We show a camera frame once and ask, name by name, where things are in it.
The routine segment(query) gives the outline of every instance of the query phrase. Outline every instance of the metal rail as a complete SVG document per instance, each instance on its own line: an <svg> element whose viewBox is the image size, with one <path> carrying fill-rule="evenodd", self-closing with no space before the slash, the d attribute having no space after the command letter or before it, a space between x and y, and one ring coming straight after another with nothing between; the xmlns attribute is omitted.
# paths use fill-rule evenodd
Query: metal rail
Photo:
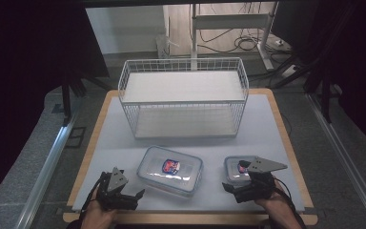
<svg viewBox="0 0 366 229"><path fill-rule="evenodd" d="M311 94L307 94L307 98L313 106L314 112L320 125L323 128L323 131L331 141L331 144L335 149L335 153L338 156L340 163L342 164L344 170L349 176L350 181L355 186L356 192L358 193L366 208L366 182L364 181L364 178L361 176L356 165L353 163L352 158L349 156L349 153L347 152L346 148L338 137L335 128L332 124L326 121L325 117L320 112L320 105L317 99Z"/></svg>
<svg viewBox="0 0 366 229"><path fill-rule="evenodd" d="M73 123L77 118L79 108L81 105L81 100L78 99L75 102L75 106L72 112L71 121L67 126L61 127L57 138L55 139L49 155L47 156L46 162L41 169L40 175L38 176L34 186L30 192L29 198L16 222L14 228L30 228L31 223L37 213L38 207L41 203L41 199L46 193L47 187L49 186L52 174L55 170L55 166L61 156L62 150L65 147L68 136L70 135Z"/></svg>

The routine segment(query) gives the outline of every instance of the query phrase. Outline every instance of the clear plastic container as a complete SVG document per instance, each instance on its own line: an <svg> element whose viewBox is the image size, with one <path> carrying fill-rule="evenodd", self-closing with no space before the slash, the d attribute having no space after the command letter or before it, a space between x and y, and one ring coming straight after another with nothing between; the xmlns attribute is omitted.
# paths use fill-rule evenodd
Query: clear plastic container
<svg viewBox="0 0 366 229"><path fill-rule="evenodd" d="M256 156L228 156L225 158L225 172L228 183L232 185L245 185L251 182L248 171L239 165L239 160L251 161Z"/></svg>
<svg viewBox="0 0 366 229"><path fill-rule="evenodd" d="M158 146L148 148L137 175L158 189L191 197L201 178L203 161Z"/></svg>

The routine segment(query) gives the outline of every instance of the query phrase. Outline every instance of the gray floor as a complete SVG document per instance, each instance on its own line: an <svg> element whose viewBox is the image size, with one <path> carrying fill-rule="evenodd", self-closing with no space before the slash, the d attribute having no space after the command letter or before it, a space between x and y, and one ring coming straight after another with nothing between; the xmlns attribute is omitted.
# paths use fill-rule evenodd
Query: gray floor
<svg viewBox="0 0 366 229"><path fill-rule="evenodd" d="M247 74L264 73L261 60L256 55L243 56L243 59ZM122 62L108 58L107 63L112 63L109 65L111 78L102 79L115 88L121 69L119 63ZM280 78L275 76L271 81L271 78L263 78L263 75L252 76L251 87L265 87ZM281 89L274 90L274 96L318 213L318 224L310 228L366 228L366 208L323 132L311 103L303 93L304 80L305 77L301 77ZM62 152L31 228L67 226L62 220L62 213L69 211L65 207L66 202L106 95L103 89L89 82L85 82L85 85L88 94L81 98L82 107L71 135L75 137L69 138L67 147ZM63 114L56 112L61 104L60 89L47 94L45 110L37 126L0 186L0 228L13 228L18 220L61 128ZM331 118L345 148L366 180L366 136L343 113L335 98L331 101Z"/></svg>

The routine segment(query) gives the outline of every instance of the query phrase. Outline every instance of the metal bracket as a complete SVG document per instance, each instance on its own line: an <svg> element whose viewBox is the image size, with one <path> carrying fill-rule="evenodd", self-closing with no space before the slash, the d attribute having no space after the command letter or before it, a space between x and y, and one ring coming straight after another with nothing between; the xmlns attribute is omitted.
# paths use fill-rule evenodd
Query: metal bracket
<svg viewBox="0 0 366 229"><path fill-rule="evenodd" d="M288 168L286 164L268 160L259 156L257 156L253 161L240 160L239 165L248 168L249 173L259 174Z"/></svg>
<svg viewBox="0 0 366 229"><path fill-rule="evenodd" d="M126 185L129 181L127 180L126 177L124 177L123 172L119 171L117 169L117 167L114 167L112 169L112 176L110 178L109 181L109 186L108 186L108 193L111 193L112 191L117 190L120 187L123 187L124 185Z"/></svg>

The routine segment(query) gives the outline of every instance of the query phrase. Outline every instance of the black curtain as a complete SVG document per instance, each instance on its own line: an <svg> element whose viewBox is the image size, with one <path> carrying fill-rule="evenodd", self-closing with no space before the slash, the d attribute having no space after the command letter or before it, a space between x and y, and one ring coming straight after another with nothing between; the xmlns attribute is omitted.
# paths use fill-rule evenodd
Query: black curtain
<svg viewBox="0 0 366 229"><path fill-rule="evenodd" d="M47 92L108 72L86 11L0 2L0 183L28 140Z"/></svg>

